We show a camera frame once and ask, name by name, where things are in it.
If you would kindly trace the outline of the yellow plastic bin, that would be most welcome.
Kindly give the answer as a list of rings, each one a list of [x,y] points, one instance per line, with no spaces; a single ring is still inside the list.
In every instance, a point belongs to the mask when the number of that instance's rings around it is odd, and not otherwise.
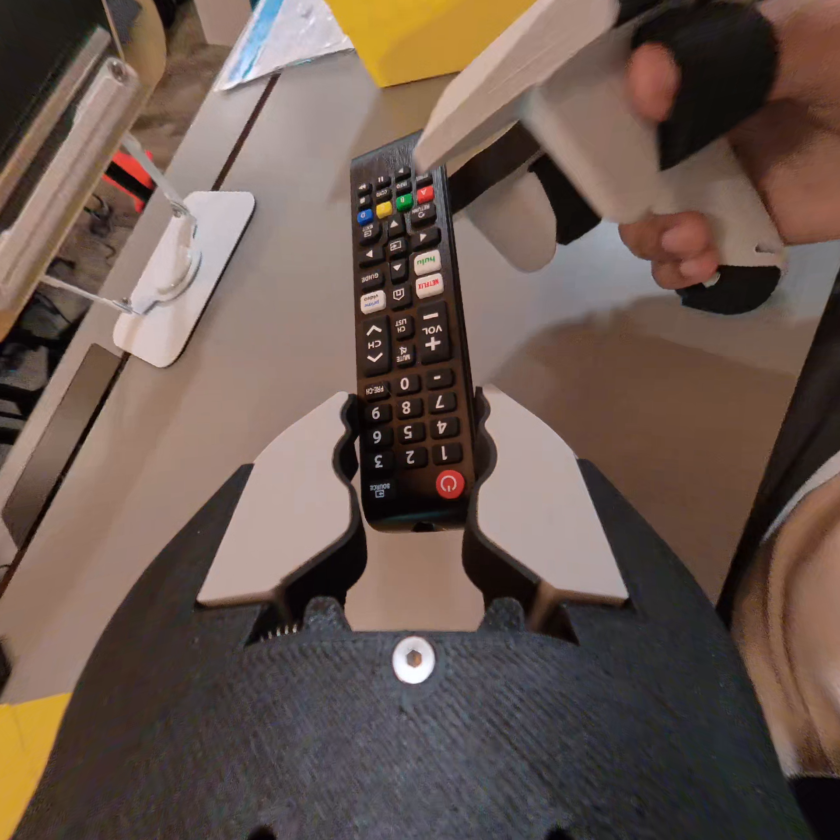
[[[379,88],[465,69],[533,1],[328,1]]]

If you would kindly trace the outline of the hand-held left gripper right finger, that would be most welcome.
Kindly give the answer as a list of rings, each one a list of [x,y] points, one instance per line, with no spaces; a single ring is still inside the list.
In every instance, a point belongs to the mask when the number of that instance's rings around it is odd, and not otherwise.
[[[572,448],[496,387],[476,399],[463,565],[486,603],[623,606],[627,587]]]

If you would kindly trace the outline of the person's right hand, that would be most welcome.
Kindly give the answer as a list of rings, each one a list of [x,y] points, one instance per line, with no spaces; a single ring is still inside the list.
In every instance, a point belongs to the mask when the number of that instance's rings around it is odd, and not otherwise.
[[[785,247],[839,238],[839,2],[759,2],[779,64],[763,108],[729,133],[731,147]],[[677,291],[707,284],[721,263],[699,213],[649,215],[620,225],[626,248],[654,281]]]

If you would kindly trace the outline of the printed paper sheet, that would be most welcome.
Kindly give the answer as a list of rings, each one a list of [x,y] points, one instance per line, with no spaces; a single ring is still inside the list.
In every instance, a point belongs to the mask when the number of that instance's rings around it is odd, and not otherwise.
[[[271,76],[289,67],[354,51],[323,1],[261,1],[229,53],[214,92]]]

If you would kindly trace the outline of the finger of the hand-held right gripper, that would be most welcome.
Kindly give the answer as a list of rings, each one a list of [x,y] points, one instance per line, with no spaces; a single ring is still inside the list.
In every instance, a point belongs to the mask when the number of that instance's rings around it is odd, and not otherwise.
[[[520,124],[465,157],[448,174],[453,214],[465,213],[515,269],[548,265],[558,246],[592,231],[601,216]]]
[[[517,121],[605,220],[655,210],[655,130],[624,87],[633,25],[614,1],[541,1],[463,69],[437,101],[414,150],[441,165]]]

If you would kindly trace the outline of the person's white knit sweater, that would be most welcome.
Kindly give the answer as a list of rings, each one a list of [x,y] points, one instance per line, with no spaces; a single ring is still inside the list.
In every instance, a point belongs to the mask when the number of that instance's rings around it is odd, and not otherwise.
[[[784,775],[839,775],[839,477],[811,481],[773,523],[731,632]]]

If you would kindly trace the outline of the grey desk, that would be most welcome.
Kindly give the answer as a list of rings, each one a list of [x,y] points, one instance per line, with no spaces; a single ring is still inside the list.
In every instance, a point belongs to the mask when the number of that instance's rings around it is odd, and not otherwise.
[[[356,56],[209,95],[169,169],[181,194],[253,193],[245,236],[183,355],[129,357],[2,595],[15,703],[73,689],[163,547],[241,465],[355,387],[350,160],[422,128],[446,77],[379,89]],[[598,466],[718,600],[838,272],[790,250],[772,301],[682,308],[603,224],[520,274],[468,219],[456,245],[474,383]]]

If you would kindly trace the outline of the black TV remote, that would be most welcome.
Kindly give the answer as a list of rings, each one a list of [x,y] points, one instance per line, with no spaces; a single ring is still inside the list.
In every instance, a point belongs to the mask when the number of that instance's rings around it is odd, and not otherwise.
[[[420,132],[351,162],[360,498],[380,531],[461,529],[474,390],[448,180]]]

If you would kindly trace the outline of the person's green zip jacket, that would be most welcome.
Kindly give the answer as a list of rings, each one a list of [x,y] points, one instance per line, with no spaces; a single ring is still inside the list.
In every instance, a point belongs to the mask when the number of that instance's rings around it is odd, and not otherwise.
[[[839,279],[836,278],[805,358],[717,601],[726,627],[738,588],[761,538],[805,481],[838,452]]]

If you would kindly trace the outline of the yellow plastic object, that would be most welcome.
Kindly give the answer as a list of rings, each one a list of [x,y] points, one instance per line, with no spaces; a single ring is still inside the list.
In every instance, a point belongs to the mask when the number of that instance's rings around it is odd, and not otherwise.
[[[14,834],[45,771],[71,693],[1,705],[1,838]]]

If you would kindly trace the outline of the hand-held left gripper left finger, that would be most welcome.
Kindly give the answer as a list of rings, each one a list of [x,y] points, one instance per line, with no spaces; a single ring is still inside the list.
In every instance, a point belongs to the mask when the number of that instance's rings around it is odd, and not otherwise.
[[[345,603],[366,565],[358,434],[357,397],[337,392],[259,454],[198,592],[202,606]]]

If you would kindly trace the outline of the white metal stand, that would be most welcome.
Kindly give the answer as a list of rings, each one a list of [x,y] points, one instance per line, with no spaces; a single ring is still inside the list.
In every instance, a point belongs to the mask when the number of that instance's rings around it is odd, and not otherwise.
[[[166,198],[171,219],[130,296],[107,299],[44,275],[49,287],[119,311],[112,340],[164,369],[183,353],[255,209],[251,192],[192,192],[183,198],[130,133],[122,147]]]

